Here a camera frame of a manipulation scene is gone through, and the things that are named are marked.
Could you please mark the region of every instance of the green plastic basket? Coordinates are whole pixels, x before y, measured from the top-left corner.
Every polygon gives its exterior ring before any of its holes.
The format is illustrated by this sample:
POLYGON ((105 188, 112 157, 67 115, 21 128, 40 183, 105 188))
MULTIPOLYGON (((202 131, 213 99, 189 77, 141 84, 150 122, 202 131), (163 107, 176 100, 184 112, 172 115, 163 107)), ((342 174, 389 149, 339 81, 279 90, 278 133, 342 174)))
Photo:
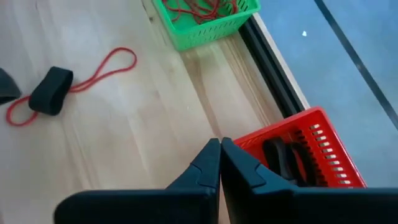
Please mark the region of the green plastic basket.
MULTIPOLYGON (((172 22, 172 19, 178 13, 168 10, 162 0, 153 1, 177 50, 187 50, 230 35, 238 31, 253 13, 260 10, 259 0, 237 0, 238 13, 199 25, 191 14, 186 13, 181 13, 180 19, 172 22)), ((179 1, 182 8, 189 9, 189 6, 183 0, 168 1, 168 6, 178 8, 177 1, 179 1)), ((197 3, 202 7, 207 7, 207 4, 202 0, 198 0, 197 3)), ((228 15, 231 14, 231 11, 232 5, 227 4, 219 10, 219 13, 228 15)))

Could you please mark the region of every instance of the red string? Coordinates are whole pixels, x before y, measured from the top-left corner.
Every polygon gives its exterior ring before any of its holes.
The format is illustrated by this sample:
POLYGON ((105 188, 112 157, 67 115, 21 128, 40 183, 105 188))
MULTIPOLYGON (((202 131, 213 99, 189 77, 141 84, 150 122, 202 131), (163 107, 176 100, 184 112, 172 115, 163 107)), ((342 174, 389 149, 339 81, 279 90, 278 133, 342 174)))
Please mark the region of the red string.
MULTIPOLYGON (((93 85, 95 85, 96 83, 98 83, 99 81, 103 80, 106 77, 110 77, 111 75, 115 75, 117 73, 120 72, 127 72, 132 70, 135 66, 137 65, 137 55, 136 53, 134 53, 134 51, 132 51, 131 49, 125 48, 125 47, 118 47, 113 49, 106 57, 105 59, 101 62, 101 64, 99 65, 99 67, 97 68, 97 70, 95 71, 94 75, 91 76, 89 79, 72 86, 69 89, 69 93, 79 93, 79 92, 83 92, 87 89, 89 89, 90 87, 92 87, 93 85), (121 68, 121 69, 117 69, 117 70, 113 70, 110 72, 107 72, 103 75, 100 75, 102 69, 105 67, 105 65, 107 64, 107 62, 111 59, 111 57, 113 55, 115 55, 118 52, 128 52, 130 54, 132 54, 134 56, 133 60, 132 60, 132 64, 126 68, 121 68)), ((8 107, 7 109, 7 113, 6 113, 6 121, 11 125, 11 126, 16 126, 16 127, 22 127, 22 126, 27 126, 30 123, 32 123, 33 121, 36 120, 37 115, 39 115, 38 112, 34 111, 32 113, 32 115, 30 116, 29 119, 27 119, 24 122, 21 123, 16 123, 12 120, 12 111, 15 109, 16 106, 18 106, 19 104, 28 101, 30 99, 30 96, 25 96, 21 99, 18 99, 16 101, 14 101, 10 107, 8 107)))
POLYGON ((178 12, 178 15, 172 19, 172 22, 176 22, 177 20, 179 20, 181 18, 182 13, 191 14, 195 19, 195 21, 197 22, 197 24, 202 24, 203 21, 206 20, 214 20, 220 17, 225 17, 226 15, 221 15, 218 11, 222 7, 225 7, 225 5, 227 4, 232 5, 231 14, 235 14, 238 12, 238 5, 236 4, 236 0, 230 0, 230 1, 204 0, 207 3, 207 5, 211 7, 211 9, 199 6, 199 4, 195 2, 195 0, 184 0, 185 4, 189 6, 190 9, 181 8, 179 0, 175 0, 178 8, 171 8, 167 4, 167 1, 168 0, 163 0, 163 4, 165 5, 165 7, 170 11, 178 12))

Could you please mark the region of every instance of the blue floor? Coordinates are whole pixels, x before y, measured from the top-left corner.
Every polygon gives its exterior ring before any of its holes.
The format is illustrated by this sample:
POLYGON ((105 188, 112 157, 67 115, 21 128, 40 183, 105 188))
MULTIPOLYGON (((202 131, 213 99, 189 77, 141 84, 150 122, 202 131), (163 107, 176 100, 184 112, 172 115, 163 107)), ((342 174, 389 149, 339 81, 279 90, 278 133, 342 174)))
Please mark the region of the blue floor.
MULTIPOLYGON (((389 2, 325 4, 397 110, 398 1, 389 2)), ((315 2, 262 1, 260 15, 307 100, 326 109, 368 186, 397 187, 398 130, 315 2)))

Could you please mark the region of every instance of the red basket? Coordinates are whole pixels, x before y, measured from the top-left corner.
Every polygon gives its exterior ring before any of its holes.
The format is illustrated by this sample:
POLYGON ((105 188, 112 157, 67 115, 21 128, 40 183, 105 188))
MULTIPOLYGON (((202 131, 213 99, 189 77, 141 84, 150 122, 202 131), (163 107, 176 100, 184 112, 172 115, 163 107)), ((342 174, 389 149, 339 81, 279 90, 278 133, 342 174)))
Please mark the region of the red basket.
POLYGON ((234 143, 267 166, 262 142, 278 136, 285 142, 301 142, 309 150, 319 185, 366 187, 326 113, 320 107, 295 114, 279 123, 241 137, 234 143))

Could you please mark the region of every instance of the wooden table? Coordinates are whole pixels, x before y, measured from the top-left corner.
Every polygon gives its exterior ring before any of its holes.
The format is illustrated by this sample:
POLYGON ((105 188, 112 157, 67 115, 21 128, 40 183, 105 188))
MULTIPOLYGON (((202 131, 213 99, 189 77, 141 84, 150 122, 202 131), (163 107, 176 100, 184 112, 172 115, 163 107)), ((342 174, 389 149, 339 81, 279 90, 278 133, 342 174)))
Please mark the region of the wooden table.
MULTIPOLYGON (((0 119, 1 224, 51 223, 55 206, 82 190, 164 188, 209 138, 282 119, 239 34, 178 53, 150 0, 0 0, 0 30, 0 67, 24 94, 52 65, 80 82, 115 47, 138 55, 133 71, 68 95, 56 117, 24 128, 0 119)), ((118 55, 106 69, 129 60, 118 55)), ((21 106, 14 119, 30 113, 21 106)))

